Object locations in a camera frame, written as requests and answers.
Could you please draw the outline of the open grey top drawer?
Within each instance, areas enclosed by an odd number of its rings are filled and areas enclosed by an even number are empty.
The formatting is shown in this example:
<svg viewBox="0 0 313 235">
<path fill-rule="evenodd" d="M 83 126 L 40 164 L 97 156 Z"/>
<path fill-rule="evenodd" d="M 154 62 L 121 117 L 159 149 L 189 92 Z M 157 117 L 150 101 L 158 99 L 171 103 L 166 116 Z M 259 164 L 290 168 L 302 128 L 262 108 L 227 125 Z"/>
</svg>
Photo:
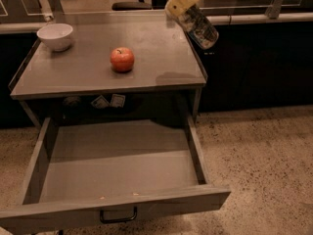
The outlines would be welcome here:
<svg viewBox="0 0 313 235">
<path fill-rule="evenodd" d="M 45 119 L 17 207 L 0 211 L 13 235 L 215 211 L 230 194 L 210 184 L 191 117 L 59 126 Z"/>
</svg>

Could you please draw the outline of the red apple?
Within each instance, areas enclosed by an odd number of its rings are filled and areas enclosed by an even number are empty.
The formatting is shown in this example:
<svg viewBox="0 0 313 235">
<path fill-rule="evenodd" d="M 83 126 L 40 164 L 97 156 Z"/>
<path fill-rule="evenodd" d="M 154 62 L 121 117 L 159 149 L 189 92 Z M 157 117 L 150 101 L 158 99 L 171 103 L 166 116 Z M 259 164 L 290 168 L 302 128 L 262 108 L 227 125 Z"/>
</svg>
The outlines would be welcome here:
<svg viewBox="0 0 313 235">
<path fill-rule="evenodd" d="M 133 69 L 135 57 L 129 48 L 118 47 L 112 50 L 110 62 L 114 71 L 128 72 Z"/>
</svg>

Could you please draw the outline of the dark counter cabinet right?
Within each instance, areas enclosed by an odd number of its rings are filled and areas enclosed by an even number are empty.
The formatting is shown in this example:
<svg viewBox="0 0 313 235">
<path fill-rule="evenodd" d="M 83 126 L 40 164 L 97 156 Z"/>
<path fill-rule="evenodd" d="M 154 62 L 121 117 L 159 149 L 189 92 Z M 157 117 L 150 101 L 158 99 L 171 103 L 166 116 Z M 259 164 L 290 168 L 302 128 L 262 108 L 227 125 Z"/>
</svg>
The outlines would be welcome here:
<svg viewBox="0 0 313 235">
<path fill-rule="evenodd" d="M 215 45 L 193 48 L 207 73 L 202 112 L 313 103 L 313 23 L 220 25 Z"/>
</svg>

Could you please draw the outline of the right paper tag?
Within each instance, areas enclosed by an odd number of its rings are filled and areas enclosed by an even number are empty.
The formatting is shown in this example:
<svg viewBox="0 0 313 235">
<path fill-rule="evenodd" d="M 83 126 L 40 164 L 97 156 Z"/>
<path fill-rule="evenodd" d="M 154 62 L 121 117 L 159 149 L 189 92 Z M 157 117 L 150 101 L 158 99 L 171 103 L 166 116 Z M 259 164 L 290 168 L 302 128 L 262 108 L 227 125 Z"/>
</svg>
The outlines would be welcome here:
<svg viewBox="0 0 313 235">
<path fill-rule="evenodd" d="M 111 106 L 114 108 L 122 108 L 125 103 L 125 96 L 119 94 L 113 94 L 111 99 Z"/>
</svg>

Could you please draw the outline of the paper tag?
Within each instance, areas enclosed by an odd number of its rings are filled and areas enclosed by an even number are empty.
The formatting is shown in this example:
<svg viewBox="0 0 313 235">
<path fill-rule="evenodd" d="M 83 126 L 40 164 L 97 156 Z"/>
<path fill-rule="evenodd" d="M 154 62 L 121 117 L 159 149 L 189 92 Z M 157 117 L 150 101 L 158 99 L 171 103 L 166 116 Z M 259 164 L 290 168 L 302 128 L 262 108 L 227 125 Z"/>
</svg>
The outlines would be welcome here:
<svg viewBox="0 0 313 235">
<path fill-rule="evenodd" d="M 95 109 L 105 109 L 110 105 L 110 103 L 107 101 L 107 99 L 104 96 L 100 95 L 91 102 L 91 105 Z"/>
<path fill-rule="evenodd" d="M 119 94 L 113 94 L 111 99 L 111 106 L 114 108 L 122 108 L 125 103 L 125 96 Z"/>
</svg>

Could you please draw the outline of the white bowl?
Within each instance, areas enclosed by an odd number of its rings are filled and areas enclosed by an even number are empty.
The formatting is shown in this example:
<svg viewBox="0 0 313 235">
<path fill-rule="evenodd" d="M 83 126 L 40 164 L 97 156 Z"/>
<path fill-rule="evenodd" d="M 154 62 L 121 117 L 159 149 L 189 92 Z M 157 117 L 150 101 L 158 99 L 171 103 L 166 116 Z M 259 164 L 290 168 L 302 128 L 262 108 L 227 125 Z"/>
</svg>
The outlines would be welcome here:
<svg viewBox="0 0 313 235">
<path fill-rule="evenodd" d="M 73 43 L 73 27 L 67 23 L 52 23 L 41 27 L 37 37 L 50 50 L 61 52 L 68 49 Z"/>
</svg>

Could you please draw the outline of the left paper tag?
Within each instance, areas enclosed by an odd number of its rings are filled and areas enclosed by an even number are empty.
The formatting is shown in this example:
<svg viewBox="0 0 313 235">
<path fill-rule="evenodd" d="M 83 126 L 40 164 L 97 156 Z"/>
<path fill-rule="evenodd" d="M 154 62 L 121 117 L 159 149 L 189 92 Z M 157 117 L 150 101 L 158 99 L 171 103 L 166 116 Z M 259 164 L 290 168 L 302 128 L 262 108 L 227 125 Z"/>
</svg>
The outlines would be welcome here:
<svg viewBox="0 0 313 235">
<path fill-rule="evenodd" d="M 91 105 L 95 109 L 105 109 L 110 105 L 110 103 L 107 101 L 107 99 L 104 96 L 100 95 L 91 102 Z"/>
</svg>

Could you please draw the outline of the grey cabinet table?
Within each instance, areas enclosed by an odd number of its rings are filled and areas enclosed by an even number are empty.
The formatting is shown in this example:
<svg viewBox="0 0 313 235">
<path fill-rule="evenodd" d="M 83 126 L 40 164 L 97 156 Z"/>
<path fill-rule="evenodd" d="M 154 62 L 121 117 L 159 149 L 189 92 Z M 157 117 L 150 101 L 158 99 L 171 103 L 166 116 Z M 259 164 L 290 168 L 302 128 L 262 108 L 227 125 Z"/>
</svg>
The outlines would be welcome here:
<svg viewBox="0 0 313 235">
<path fill-rule="evenodd" d="M 73 45 L 41 44 L 10 84 L 18 101 L 80 95 L 199 89 L 206 74 L 181 27 L 162 10 L 65 14 Z M 133 69 L 116 72 L 113 49 L 129 48 Z"/>
</svg>

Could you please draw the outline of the dark round object under table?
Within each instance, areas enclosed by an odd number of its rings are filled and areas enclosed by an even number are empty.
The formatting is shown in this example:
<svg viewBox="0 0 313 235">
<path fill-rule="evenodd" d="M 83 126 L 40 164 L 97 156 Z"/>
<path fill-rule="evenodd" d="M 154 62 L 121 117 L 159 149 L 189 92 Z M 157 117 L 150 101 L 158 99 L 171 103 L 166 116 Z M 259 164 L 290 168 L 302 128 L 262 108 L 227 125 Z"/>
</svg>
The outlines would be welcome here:
<svg viewBox="0 0 313 235">
<path fill-rule="evenodd" d="M 63 100 L 63 106 L 66 108 L 77 108 L 81 104 L 81 98 L 78 96 L 66 97 Z"/>
</svg>

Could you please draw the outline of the metal frame post right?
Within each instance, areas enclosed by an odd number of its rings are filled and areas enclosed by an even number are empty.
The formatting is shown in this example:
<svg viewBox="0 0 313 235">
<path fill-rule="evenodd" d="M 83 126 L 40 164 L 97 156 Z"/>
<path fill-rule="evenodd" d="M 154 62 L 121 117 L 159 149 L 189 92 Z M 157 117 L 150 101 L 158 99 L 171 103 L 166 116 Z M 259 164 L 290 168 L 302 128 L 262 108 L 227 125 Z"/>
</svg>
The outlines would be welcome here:
<svg viewBox="0 0 313 235">
<path fill-rule="evenodd" d="M 280 15 L 283 1 L 284 0 L 272 0 L 265 11 L 265 16 L 270 20 L 276 19 Z"/>
</svg>

